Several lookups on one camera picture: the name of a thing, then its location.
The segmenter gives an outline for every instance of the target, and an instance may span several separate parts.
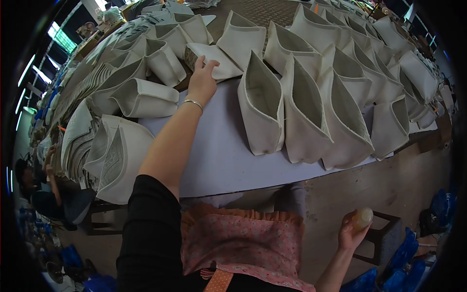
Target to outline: orange polka dot strap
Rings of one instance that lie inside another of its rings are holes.
[[[233,276],[233,273],[217,269],[209,283],[207,283],[204,292],[226,292]]]

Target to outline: bottle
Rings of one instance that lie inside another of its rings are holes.
[[[358,210],[357,215],[352,218],[354,222],[354,228],[357,230],[362,230],[373,220],[373,210],[366,207]]]

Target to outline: wooden stool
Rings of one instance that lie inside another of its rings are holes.
[[[97,228],[107,228],[110,227],[108,223],[99,223],[92,221],[92,214],[101,213],[107,211],[118,210],[121,208],[121,205],[115,205],[107,203],[102,200],[96,200],[91,203],[91,207],[86,214],[86,217],[79,224],[79,226],[84,230],[86,235],[115,235],[122,234],[123,230],[97,230]]]
[[[368,230],[365,239],[375,245],[373,258],[354,254],[354,258],[374,265],[386,263],[401,244],[402,220],[399,217],[373,211],[373,215],[389,220],[382,229]]]

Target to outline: silver bangle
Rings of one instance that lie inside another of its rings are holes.
[[[203,106],[199,102],[197,102],[196,100],[185,100],[184,102],[182,102],[182,104],[184,104],[186,102],[192,102],[195,105],[197,105],[199,108],[201,108],[201,115],[203,115]]]

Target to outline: wrist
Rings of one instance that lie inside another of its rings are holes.
[[[338,247],[337,248],[337,251],[336,251],[336,254],[342,254],[342,255],[353,255],[355,252],[355,249],[354,248],[346,248],[346,247]]]

